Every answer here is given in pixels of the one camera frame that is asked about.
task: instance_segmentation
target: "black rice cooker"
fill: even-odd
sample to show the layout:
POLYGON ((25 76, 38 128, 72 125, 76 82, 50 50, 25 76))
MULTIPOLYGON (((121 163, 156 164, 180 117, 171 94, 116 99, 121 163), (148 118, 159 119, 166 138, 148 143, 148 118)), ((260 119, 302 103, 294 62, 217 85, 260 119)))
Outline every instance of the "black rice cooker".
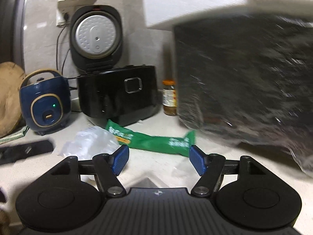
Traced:
POLYGON ((89 120, 126 126, 158 111, 154 66, 114 68, 122 56, 123 31, 118 11, 107 5, 79 8, 70 25, 70 50, 77 77, 79 103, 89 120))

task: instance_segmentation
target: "rice cooker handle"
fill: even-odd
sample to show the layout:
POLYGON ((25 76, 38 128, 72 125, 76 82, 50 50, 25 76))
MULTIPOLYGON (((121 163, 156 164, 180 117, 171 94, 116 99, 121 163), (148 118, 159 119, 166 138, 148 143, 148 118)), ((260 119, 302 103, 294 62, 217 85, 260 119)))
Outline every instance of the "rice cooker handle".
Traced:
POLYGON ((53 74, 54 77, 59 77, 59 76, 62 76, 62 74, 60 72, 58 72, 57 70, 53 70, 53 69, 41 69, 41 70, 37 70, 37 71, 34 71, 30 74, 28 74, 24 79, 23 79, 23 82, 21 83, 21 87, 25 87, 29 81, 29 79, 37 74, 41 74, 41 73, 45 73, 45 72, 50 72, 53 74))

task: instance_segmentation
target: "metal screw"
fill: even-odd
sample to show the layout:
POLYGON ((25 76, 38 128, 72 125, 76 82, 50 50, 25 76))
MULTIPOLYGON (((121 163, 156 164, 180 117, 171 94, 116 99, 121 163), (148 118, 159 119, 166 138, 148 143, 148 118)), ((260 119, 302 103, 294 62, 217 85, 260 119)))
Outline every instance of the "metal screw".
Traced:
POLYGON ((194 189, 194 192, 196 194, 203 195, 203 194, 207 194, 209 192, 209 189, 205 186, 198 186, 194 189))
POLYGON ((121 194, 122 192, 123 192, 123 188, 119 186, 113 186, 108 189, 108 193, 113 194, 113 195, 121 194))

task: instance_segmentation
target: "orange jar lid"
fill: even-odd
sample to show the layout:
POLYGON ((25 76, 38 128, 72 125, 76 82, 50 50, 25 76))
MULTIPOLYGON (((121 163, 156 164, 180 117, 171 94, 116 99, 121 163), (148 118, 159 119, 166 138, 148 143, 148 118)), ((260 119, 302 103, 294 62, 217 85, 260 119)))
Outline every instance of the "orange jar lid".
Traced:
POLYGON ((175 85, 175 81, 174 80, 163 80, 163 85, 172 86, 172 85, 175 85))

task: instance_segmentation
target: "silver inner lid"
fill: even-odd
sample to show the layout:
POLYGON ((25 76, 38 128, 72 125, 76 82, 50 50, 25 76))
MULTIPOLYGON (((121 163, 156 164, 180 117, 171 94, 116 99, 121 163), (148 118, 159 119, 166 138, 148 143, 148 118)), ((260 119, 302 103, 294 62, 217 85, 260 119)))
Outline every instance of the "silver inner lid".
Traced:
POLYGON ((92 15, 84 19, 76 29, 77 45, 86 53, 102 54, 116 40, 116 28, 112 20, 103 15, 92 15))

